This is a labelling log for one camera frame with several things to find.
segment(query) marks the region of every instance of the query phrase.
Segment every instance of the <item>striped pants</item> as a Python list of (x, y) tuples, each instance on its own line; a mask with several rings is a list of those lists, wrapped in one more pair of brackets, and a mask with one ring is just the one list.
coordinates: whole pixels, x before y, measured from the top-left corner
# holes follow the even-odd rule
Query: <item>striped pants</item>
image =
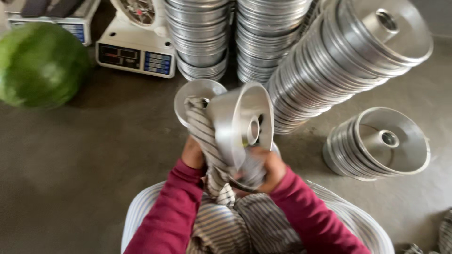
[[(309, 181), (307, 184), (372, 253), (394, 254), (389, 236), (370, 215), (320, 185)], [(122, 234), (121, 253), (163, 185), (164, 182), (146, 188), (133, 199)], [(284, 212), (266, 194), (248, 195), (236, 201), (234, 209), (212, 203), (204, 194), (187, 248), (190, 254), (304, 252), (300, 237)]]

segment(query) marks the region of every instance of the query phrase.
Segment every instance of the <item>white scale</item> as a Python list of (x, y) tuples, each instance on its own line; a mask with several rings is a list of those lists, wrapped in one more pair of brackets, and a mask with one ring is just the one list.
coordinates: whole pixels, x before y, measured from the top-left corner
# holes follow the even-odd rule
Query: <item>white scale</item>
[[(21, 11), (27, 0), (14, 0), (5, 6), (7, 27), (9, 29), (25, 24), (26, 22), (51, 22), (56, 23), (76, 36), (83, 45), (91, 44), (91, 21), (101, 0), (85, 0), (84, 3), (67, 18), (23, 18)], [(59, 0), (51, 0), (47, 9), (52, 9)]]
[(111, 0), (116, 17), (96, 43), (100, 66), (174, 77), (176, 49), (168, 37), (163, 0)]

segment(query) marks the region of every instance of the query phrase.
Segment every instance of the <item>person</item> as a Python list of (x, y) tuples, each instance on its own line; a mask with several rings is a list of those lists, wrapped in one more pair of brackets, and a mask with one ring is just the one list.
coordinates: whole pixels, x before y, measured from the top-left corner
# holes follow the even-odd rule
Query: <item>person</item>
[[(371, 253), (277, 154), (259, 147), (253, 153), (267, 170), (259, 191), (283, 211), (309, 254)], [(186, 252), (203, 196), (204, 164), (201, 148), (189, 136), (158, 198), (126, 243), (125, 254)]]

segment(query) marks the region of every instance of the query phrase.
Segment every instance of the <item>maroon long sleeve shirt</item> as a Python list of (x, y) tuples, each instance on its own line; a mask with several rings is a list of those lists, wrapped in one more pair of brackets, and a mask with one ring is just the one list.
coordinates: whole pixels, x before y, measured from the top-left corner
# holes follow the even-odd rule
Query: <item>maroon long sleeve shirt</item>
[[(200, 174), (177, 161), (125, 254), (185, 253), (201, 203)], [(309, 254), (371, 253), (289, 167), (270, 197), (284, 211)]]

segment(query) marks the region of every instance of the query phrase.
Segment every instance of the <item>watermelon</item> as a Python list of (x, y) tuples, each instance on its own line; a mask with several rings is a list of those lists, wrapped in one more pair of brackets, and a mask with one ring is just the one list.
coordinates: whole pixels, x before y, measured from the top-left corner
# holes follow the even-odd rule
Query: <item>watermelon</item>
[(9, 105), (58, 107), (90, 70), (87, 49), (59, 25), (30, 22), (0, 38), (0, 99)]

